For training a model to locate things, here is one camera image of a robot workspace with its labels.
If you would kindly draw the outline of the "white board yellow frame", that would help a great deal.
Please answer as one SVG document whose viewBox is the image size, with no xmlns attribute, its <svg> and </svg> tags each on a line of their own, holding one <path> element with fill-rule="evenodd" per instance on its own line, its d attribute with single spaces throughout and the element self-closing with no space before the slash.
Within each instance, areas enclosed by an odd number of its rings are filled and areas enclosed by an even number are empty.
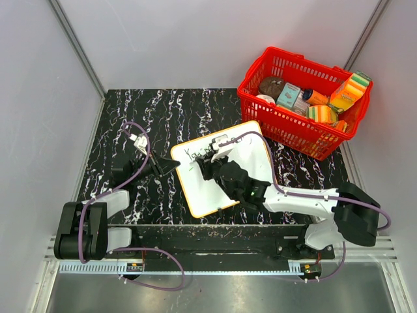
<svg viewBox="0 0 417 313">
<path fill-rule="evenodd" d="M 201 155 L 213 155 L 211 142 L 227 134 L 235 143 L 228 154 L 229 161 L 218 175 L 205 181 L 192 160 Z M 202 218 L 236 204 L 251 213 L 265 211 L 266 193 L 272 184 L 271 163 L 261 127 L 248 121 L 188 142 L 171 149 L 173 160 L 179 161 L 177 175 L 191 215 Z"/>
</svg>

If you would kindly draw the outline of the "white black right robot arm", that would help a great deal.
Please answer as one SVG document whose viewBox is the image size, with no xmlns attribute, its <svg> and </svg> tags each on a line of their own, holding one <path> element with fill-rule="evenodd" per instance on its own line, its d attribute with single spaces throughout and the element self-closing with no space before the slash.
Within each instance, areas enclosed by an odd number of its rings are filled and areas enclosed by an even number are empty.
<svg viewBox="0 0 417 313">
<path fill-rule="evenodd" d="M 353 183 L 327 190 L 284 188 L 250 177 L 226 156 L 218 160 L 199 156 L 196 162 L 204 180 L 215 181 L 230 200 L 249 211 L 290 211 L 319 217 L 321 221 L 307 226 L 304 237 L 296 242 L 296 250 L 303 258 L 311 258 L 341 241 L 358 246 L 376 243 L 380 205 Z"/>
</svg>

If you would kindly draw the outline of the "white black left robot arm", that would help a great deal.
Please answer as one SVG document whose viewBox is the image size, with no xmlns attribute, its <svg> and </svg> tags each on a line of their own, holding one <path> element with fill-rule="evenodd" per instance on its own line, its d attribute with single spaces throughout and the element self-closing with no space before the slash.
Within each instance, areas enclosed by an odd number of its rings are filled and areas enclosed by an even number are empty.
<svg viewBox="0 0 417 313">
<path fill-rule="evenodd" d="M 136 257 L 141 242 L 131 230 L 108 229 L 108 218 L 129 207 L 132 189 L 142 179 L 153 175 L 162 177 L 180 166 L 180 162 L 151 153 L 146 164 L 128 160 L 111 169 L 110 192 L 89 203 L 70 201 L 64 204 L 53 246 L 59 260 L 79 260 L 86 263 L 101 260 L 112 249 L 111 237 L 120 237 L 118 249 L 127 258 Z"/>
</svg>

